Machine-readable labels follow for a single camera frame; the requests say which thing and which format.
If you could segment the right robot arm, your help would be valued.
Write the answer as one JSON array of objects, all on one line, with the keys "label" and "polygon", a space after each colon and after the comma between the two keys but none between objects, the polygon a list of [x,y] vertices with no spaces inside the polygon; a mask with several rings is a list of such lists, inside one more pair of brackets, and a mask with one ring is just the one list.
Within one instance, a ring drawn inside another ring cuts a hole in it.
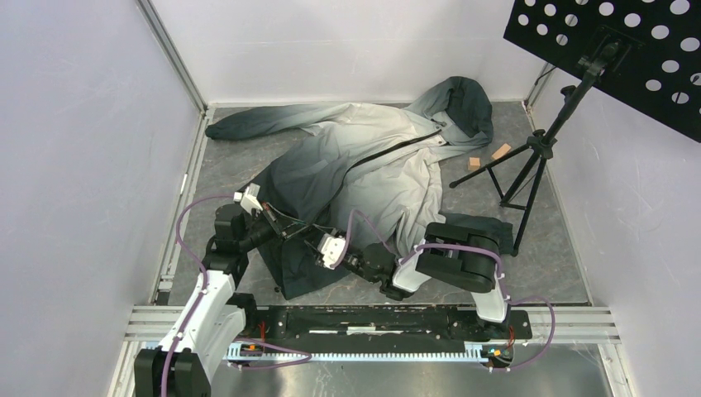
[{"label": "right robot arm", "polygon": [[499,337],[511,325],[503,276],[500,236],[473,227],[432,222],[419,243],[399,258],[382,242],[362,250],[350,244],[345,232],[324,232],[312,245],[316,264],[327,270],[342,268],[379,285],[386,297],[401,301],[429,280],[468,291],[476,306],[479,330]]}]

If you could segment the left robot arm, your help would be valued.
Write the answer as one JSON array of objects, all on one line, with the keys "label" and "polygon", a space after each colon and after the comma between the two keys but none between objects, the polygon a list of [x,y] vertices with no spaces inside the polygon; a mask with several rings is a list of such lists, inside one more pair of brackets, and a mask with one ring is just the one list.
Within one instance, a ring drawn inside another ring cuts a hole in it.
[{"label": "left robot arm", "polygon": [[154,349],[139,351],[134,362],[137,396],[209,396],[212,378],[237,336],[259,328],[252,294],[239,294],[248,253],[289,237],[294,222],[268,203],[229,203],[216,211],[215,232],[200,275],[179,318]]}]

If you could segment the grey gradient hooded jacket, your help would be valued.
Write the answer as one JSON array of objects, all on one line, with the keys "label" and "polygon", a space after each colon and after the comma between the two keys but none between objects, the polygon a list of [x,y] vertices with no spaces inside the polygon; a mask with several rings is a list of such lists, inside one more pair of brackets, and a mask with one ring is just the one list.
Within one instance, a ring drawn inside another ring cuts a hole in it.
[{"label": "grey gradient hooded jacket", "polygon": [[307,137],[254,179],[259,199],[309,224],[350,230],[351,245],[386,241],[406,256],[432,222],[496,234],[513,250],[513,225],[496,218],[444,213],[440,163],[487,146],[493,107],[483,87],[450,77],[413,103],[317,103],[252,108],[206,129],[216,141],[244,141],[287,130]]}]

